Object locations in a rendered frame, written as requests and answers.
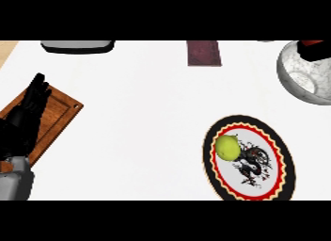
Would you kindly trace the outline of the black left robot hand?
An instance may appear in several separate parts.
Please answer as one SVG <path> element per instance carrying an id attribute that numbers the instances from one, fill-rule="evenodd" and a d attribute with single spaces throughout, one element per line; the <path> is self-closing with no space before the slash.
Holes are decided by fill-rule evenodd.
<path id="1" fill-rule="evenodd" d="M 38 73 L 27 87 L 25 95 L 4 119 L 0 119 L 0 161 L 27 156 L 35 147 L 40 118 L 52 90 Z"/>

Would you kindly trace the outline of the yellow-green tomato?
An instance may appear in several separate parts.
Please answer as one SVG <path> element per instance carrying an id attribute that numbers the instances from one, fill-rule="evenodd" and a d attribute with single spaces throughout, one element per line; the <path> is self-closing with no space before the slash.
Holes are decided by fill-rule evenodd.
<path id="1" fill-rule="evenodd" d="M 215 140 L 215 154 L 224 161 L 233 161 L 240 154 L 236 136 L 221 135 Z"/>

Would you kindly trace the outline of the black red patterned plate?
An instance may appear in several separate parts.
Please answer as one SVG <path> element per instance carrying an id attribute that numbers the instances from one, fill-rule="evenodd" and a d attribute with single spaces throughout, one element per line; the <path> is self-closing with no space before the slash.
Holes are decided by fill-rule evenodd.
<path id="1" fill-rule="evenodd" d="M 232 139 L 238 158 L 224 160 L 223 137 Z M 295 165 L 286 145 L 270 126 L 235 115 L 210 127 L 202 143 L 207 179 L 224 201 L 288 201 L 295 190 Z"/>

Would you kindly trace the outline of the white marble bowl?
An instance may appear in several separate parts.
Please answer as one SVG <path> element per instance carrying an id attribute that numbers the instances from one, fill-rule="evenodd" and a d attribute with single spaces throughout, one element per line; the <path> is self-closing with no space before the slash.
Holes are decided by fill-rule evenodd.
<path id="1" fill-rule="evenodd" d="M 291 41 L 277 56 L 276 74 L 288 92 L 305 103 L 331 105 L 331 57 L 307 61 Z"/>

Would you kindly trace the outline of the brown wooden cutting board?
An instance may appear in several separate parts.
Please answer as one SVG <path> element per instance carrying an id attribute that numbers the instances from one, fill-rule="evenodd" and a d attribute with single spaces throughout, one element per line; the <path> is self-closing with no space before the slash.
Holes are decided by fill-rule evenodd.
<path id="1" fill-rule="evenodd" d="M 52 90 L 52 94 L 41 115 L 35 148 L 30 154 L 31 166 L 35 164 L 35 161 L 44 154 L 66 125 L 83 109 L 83 104 L 63 92 L 61 92 L 55 87 L 49 87 L 49 89 Z M 12 164 L 0 161 L 0 172 L 10 171 Z"/>

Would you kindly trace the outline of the black and grey appliance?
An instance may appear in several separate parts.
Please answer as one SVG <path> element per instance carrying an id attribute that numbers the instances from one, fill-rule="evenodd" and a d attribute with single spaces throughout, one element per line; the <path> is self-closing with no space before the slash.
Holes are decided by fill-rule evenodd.
<path id="1" fill-rule="evenodd" d="M 114 40 L 43 40 L 40 45 L 49 53 L 87 55 L 109 52 Z"/>

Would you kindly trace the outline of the dark red rectangular block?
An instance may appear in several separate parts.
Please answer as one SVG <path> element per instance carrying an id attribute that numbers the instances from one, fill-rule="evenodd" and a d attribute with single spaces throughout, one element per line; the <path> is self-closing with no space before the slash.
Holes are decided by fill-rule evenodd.
<path id="1" fill-rule="evenodd" d="M 218 43 L 214 40 L 189 40 L 186 45 L 189 66 L 221 66 Z"/>

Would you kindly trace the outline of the black box with red top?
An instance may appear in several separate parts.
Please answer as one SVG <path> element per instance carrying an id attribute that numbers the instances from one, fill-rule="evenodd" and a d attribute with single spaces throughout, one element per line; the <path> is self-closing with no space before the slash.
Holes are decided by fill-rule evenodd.
<path id="1" fill-rule="evenodd" d="M 331 40 L 299 40 L 295 45 L 304 60 L 317 61 L 331 57 Z"/>

